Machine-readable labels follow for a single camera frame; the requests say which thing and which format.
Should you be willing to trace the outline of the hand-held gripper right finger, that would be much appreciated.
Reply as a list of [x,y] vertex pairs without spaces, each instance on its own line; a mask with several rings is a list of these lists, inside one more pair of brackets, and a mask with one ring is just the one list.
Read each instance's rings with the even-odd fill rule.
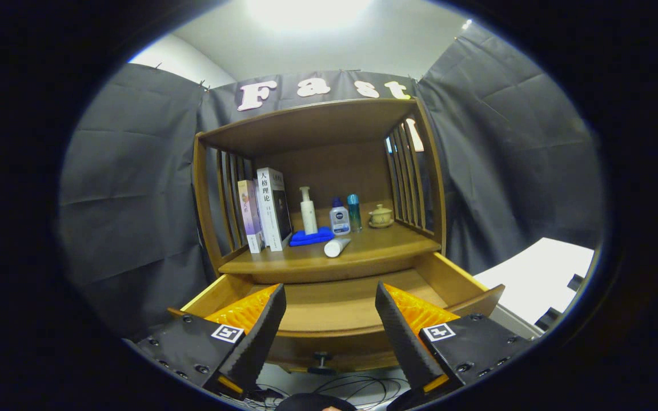
[[386,283],[374,304],[410,386],[402,400],[435,400],[475,384],[532,345],[480,312],[455,315]]

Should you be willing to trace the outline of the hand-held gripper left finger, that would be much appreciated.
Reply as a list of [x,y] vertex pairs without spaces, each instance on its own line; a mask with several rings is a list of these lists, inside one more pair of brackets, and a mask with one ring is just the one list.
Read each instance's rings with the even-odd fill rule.
[[188,384],[244,400],[258,390],[286,307],[284,284],[274,284],[206,317],[178,312],[135,349]]

